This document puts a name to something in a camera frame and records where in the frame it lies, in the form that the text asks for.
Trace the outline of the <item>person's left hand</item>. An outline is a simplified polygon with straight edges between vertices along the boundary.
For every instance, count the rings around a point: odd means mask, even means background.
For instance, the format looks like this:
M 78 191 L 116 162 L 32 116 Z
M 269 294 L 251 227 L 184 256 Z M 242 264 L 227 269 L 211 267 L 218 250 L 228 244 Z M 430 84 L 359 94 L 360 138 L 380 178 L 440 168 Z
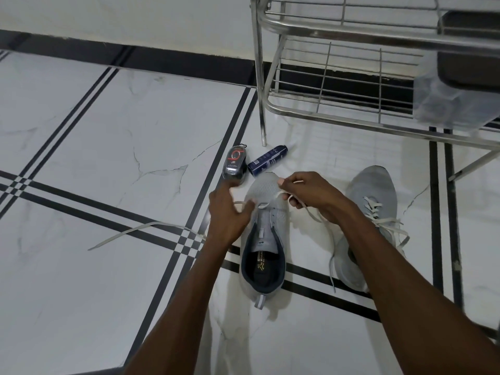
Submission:
M 209 194 L 210 224 L 207 238 L 221 248 L 228 249 L 243 233 L 246 227 L 234 226 L 234 199 L 231 189 L 237 182 L 223 180 Z M 255 205 L 253 200 L 245 201 L 243 205 Z

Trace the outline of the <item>person's right hand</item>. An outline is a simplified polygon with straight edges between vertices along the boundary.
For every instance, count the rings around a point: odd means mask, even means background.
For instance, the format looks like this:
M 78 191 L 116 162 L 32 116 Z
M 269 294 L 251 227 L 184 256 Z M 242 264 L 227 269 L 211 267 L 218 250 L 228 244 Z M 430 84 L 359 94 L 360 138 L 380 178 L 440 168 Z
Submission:
M 287 200 L 287 195 L 295 195 L 334 224 L 339 224 L 352 207 L 351 201 L 341 191 L 314 171 L 295 172 L 287 178 L 279 178 L 278 186 L 286 192 L 284 200 Z

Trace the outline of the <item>long white shoelace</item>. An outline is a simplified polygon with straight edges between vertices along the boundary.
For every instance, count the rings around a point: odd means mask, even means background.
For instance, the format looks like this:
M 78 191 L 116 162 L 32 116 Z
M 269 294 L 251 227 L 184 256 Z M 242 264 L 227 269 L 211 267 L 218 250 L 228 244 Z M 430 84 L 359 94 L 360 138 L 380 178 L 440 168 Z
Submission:
M 261 203 L 257 203 L 256 204 L 256 207 L 258 209 L 266 209 L 270 204 L 271 202 L 274 200 L 274 199 L 277 199 L 277 198 L 281 198 L 281 195 L 284 195 L 286 192 L 281 190 L 281 191 L 278 191 L 274 196 L 271 197 L 271 200 L 268 201 L 268 202 L 261 202 Z M 328 220 L 326 220 L 321 214 L 318 214 L 318 215 L 315 215 L 313 214 L 310 210 L 309 210 L 309 207 L 305 205 L 305 203 L 303 201 L 301 201 L 300 199 L 297 199 L 297 201 L 299 202 L 300 205 L 303 206 L 303 208 L 306 210 L 306 212 L 308 213 L 308 215 L 312 218 L 312 220 L 314 220 L 315 222 L 318 222 L 318 223 L 322 223 L 323 226 L 326 228 L 327 230 L 327 233 L 329 235 L 329 239 L 330 239 L 330 242 L 333 246 L 333 248 L 335 248 L 335 242 L 334 242 L 334 235 L 333 235 L 333 232 L 331 231 L 331 229 L 329 228 L 329 222 Z M 154 227 L 154 226 L 163 226 L 163 227 L 178 227 L 180 229 L 182 229 L 183 231 L 187 230 L 189 233 L 193 233 L 195 235 L 196 238 L 199 238 L 201 239 L 202 241 L 206 241 L 207 239 L 207 236 L 204 234 L 204 233 L 196 233 L 194 230 L 190 229 L 190 228 L 187 228 L 187 227 L 182 227 L 182 226 L 178 226 L 178 225 L 174 225 L 174 224 L 168 224 L 166 222 L 162 222 L 162 221 L 152 221 L 152 222 L 148 222 L 146 224 L 142 224 L 142 225 L 139 225 L 139 226 L 136 226 L 136 227 L 133 227 L 133 228 L 130 228 L 128 230 L 125 230 L 121 233 L 118 233 L 100 243 L 98 243 L 97 245 L 91 247 L 88 249 L 88 251 L 92 251 L 94 249 L 97 249 L 99 247 L 102 247 L 108 243 L 110 243 L 111 241 L 115 240 L 115 239 L 118 239 L 126 234 L 131 234 L 133 232 L 136 232 L 136 231 L 140 231 L 142 229 L 145 229 L 145 228 L 148 228 L 148 227 Z M 334 259 L 334 252 L 328 262 L 328 270 L 329 270 L 329 279 L 330 279 L 330 283 L 334 289 L 334 293 L 336 293 L 336 287 L 334 285 L 334 279 L 333 279 L 333 275 L 332 275 L 332 263 L 333 263 L 333 259 Z

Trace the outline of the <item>person's left forearm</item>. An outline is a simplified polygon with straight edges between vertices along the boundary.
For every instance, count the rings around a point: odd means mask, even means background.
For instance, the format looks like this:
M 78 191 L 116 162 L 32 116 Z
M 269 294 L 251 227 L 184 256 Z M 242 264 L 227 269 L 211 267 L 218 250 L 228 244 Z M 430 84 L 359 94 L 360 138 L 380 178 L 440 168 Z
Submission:
M 193 375 L 209 299 L 230 246 L 241 233 L 208 234 L 172 301 L 123 375 Z

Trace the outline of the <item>person's right forearm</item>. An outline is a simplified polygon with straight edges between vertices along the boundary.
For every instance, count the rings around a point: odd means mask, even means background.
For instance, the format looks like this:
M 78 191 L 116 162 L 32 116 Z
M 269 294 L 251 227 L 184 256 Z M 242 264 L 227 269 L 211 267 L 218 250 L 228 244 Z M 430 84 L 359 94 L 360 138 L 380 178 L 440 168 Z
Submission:
M 404 375 L 500 375 L 500 348 L 350 200 L 332 208 Z

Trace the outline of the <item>grey sneaker with dark lining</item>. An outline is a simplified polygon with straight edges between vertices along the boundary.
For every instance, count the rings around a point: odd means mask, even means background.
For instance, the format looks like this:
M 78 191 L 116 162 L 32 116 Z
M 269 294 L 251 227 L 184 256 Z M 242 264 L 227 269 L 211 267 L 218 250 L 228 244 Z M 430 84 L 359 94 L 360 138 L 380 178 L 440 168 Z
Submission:
M 240 282 L 257 309 L 282 288 L 289 249 L 290 213 L 273 172 L 257 176 L 245 201 L 254 201 L 251 220 L 241 236 Z

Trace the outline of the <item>black shoe polish sponge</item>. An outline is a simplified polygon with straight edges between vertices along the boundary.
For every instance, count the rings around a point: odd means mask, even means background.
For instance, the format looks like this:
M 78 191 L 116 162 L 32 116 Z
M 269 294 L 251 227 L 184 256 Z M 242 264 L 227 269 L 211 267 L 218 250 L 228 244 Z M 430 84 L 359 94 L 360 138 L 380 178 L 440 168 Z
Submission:
M 237 182 L 240 186 L 247 176 L 247 146 L 235 145 L 229 149 L 222 167 L 222 179 Z

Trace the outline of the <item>blue spray can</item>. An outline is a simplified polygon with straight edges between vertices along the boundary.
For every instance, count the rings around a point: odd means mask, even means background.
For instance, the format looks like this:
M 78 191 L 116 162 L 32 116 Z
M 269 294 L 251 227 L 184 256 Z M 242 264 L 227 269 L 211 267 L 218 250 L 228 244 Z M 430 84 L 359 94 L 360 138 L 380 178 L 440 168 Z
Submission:
M 287 155 L 288 151 L 289 149 L 286 145 L 278 145 L 248 163 L 247 169 L 252 176 L 256 177 L 281 161 Z

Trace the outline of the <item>grey laced sneaker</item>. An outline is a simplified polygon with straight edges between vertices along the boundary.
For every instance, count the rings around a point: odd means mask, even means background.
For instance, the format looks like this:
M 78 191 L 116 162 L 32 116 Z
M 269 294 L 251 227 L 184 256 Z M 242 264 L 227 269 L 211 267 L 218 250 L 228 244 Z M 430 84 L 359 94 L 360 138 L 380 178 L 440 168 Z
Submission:
M 378 232 L 396 250 L 404 255 L 403 248 L 409 242 L 397 218 L 397 193 L 389 172 L 373 165 L 358 173 L 346 190 L 346 197 L 353 201 Z M 338 279 L 348 288 L 368 293 L 365 278 L 359 268 L 353 251 L 343 235 L 335 246 L 329 269 L 335 269 Z

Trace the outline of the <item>translucent plastic bag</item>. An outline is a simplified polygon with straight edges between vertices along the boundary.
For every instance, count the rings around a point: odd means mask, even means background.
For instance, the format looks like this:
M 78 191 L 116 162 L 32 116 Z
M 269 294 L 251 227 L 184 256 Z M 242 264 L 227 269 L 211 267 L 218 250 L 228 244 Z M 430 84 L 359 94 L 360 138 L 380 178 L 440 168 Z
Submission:
M 414 79 L 413 118 L 436 128 L 471 132 L 500 117 L 500 94 L 465 90 L 440 80 L 437 52 L 427 52 Z

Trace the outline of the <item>steel shoe rack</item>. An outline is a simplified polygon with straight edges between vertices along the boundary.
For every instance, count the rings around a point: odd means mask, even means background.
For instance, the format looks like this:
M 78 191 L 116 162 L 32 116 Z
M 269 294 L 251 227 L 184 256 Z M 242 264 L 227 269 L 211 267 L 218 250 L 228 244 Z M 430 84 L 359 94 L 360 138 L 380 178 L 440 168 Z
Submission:
M 500 159 L 500 117 L 471 131 L 413 118 L 414 79 L 429 51 L 500 57 L 500 41 L 445 35 L 450 10 L 500 12 L 500 0 L 251 0 L 261 144 L 266 111 L 485 153 L 456 182 Z

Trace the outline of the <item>black box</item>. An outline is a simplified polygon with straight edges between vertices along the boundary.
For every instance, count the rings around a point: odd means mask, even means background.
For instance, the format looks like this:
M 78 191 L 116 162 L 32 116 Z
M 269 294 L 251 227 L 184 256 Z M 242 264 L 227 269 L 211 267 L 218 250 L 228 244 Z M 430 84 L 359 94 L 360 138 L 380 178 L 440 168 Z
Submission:
M 500 12 L 450 10 L 442 16 L 445 35 L 500 41 Z M 438 75 L 454 88 L 500 94 L 500 57 L 439 51 Z

